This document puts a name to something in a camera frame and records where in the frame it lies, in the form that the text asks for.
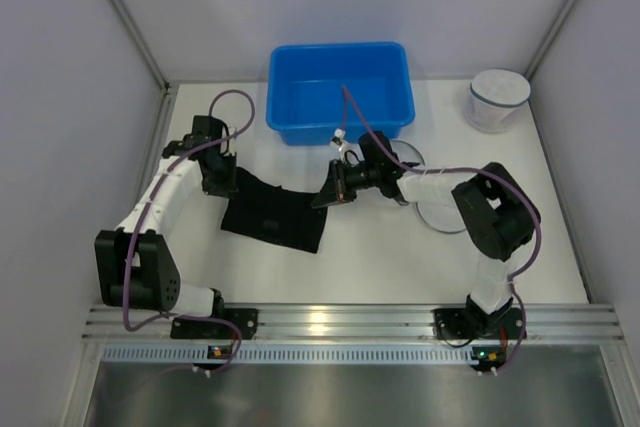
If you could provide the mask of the black garment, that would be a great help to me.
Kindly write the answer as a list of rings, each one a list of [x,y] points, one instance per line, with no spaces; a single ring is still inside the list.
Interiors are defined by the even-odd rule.
[[[270,185],[243,168],[237,169],[236,187],[222,218],[222,231],[318,253],[328,209],[312,206],[313,193]]]

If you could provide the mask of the white mesh laundry bag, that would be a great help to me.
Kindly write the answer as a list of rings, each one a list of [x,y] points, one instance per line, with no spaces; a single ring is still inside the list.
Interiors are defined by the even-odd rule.
[[[465,112],[469,123],[485,133],[508,130],[531,96],[531,85],[520,73],[507,69],[488,69],[469,84]]]
[[[470,178],[469,174],[418,174],[405,171],[397,181],[403,199],[412,204],[422,222],[434,230],[447,234],[466,230],[452,191]]]

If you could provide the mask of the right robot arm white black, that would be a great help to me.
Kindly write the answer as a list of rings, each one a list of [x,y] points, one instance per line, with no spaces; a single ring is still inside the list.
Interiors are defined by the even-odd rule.
[[[465,232],[477,249],[476,278],[464,306],[435,313],[438,339],[460,348],[481,338],[525,332],[524,310],[513,304],[512,257],[535,239],[541,216],[502,164],[428,173],[420,163],[401,161],[380,131],[362,135],[357,150],[341,129],[331,142],[338,156],[329,163],[314,208],[351,203],[358,192],[376,189],[401,206],[427,207],[427,225],[440,232]]]

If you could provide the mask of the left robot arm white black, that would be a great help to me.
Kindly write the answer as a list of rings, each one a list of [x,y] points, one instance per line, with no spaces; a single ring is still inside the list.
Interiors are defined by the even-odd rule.
[[[220,291],[188,284],[167,238],[194,192],[229,199],[237,191],[233,142],[247,129],[232,129],[211,115],[195,116],[191,131],[163,149],[132,211],[116,228],[98,233],[94,250],[102,301],[122,309],[126,331],[171,318],[230,325]]]

